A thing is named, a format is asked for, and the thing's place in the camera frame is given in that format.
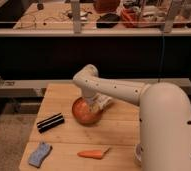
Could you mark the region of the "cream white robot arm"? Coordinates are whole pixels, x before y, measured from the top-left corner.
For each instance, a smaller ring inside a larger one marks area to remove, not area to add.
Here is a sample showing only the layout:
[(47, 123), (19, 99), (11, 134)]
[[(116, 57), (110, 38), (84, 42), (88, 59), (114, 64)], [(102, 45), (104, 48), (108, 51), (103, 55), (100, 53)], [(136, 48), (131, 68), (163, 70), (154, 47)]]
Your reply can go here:
[(191, 171), (191, 103), (179, 86), (104, 79), (92, 64), (73, 83), (90, 106), (101, 93), (139, 107), (142, 171)]

